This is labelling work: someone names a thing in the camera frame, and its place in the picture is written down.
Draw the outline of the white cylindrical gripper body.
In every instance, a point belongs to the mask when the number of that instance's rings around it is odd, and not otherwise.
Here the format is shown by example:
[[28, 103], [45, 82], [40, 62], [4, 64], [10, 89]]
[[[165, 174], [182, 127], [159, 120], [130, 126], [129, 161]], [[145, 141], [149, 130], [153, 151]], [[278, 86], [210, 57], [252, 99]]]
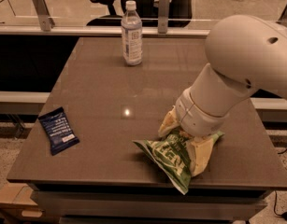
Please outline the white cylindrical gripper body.
[[198, 137], [216, 133], [229, 117], [228, 114], [215, 117], [202, 111], [191, 98], [188, 89], [183, 91], [175, 103], [175, 112], [181, 128], [186, 133]]

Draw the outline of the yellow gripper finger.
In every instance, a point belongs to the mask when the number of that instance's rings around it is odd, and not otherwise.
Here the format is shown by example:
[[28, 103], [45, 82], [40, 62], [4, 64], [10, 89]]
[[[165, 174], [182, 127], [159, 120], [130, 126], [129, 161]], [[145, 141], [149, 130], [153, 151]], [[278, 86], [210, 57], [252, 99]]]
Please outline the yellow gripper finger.
[[160, 137], [165, 137], [177, 127], [179, 127], [179, 119], [176, 114], [176, 107], [173, 107], [166, 113], [165, 118], [158, 130], [158, 135]]
[[219, 138], [219, 135], [213, 134], [207, 137], [195, 137], [186, 142], [186, 150], [190, 158], [191, 176], [200, 175], [205, 171], [212, 149]]

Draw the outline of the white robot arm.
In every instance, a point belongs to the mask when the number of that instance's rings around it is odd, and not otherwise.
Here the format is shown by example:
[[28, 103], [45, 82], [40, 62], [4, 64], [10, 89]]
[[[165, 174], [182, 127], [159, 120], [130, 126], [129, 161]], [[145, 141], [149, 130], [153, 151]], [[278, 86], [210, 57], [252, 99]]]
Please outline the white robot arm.
[[202, 173], [213, 149], [211, 135], [229, 110], [259, 90], [287, 100], [287, 28], [249, 15], [219, 21], [205, 41], [208, 63], [183, 91], [160, 126], [165, 136], [180, 126], [194, 137], [186, 143], [192, 176]]

